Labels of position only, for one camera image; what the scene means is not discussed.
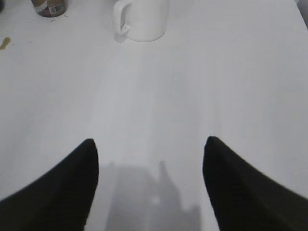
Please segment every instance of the glass jar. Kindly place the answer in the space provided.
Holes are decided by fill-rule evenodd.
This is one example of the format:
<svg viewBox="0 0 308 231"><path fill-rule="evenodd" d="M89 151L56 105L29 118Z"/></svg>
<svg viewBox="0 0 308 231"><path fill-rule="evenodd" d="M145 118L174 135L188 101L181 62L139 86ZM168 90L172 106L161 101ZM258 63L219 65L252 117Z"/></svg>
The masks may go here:
<svg viewBox="0 0 308 231"><path fill-rule="evenodd" d="M43 17L57 17L67 9L67 0L32 0L35 11Z"/></svg>

